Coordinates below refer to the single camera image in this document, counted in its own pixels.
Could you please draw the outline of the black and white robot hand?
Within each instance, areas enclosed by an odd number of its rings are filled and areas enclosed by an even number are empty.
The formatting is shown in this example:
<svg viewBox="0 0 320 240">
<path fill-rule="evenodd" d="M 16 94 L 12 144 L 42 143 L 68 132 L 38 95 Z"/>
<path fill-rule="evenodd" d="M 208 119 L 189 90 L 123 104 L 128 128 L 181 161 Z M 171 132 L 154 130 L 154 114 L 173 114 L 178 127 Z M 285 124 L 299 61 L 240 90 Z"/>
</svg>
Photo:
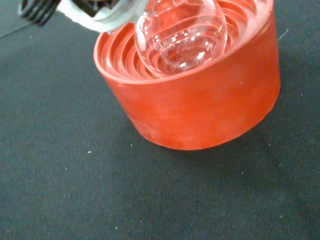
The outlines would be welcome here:
<svg viewBox="0 0 320 240">
<path fill-rule="evenodd" d="M 125 24 L 135 23 L 147 4 L 147 0 L 21 0 L 17 13 L 42 27 L 59 12 L 86 29 L 111 33 Z"/>
</svg>

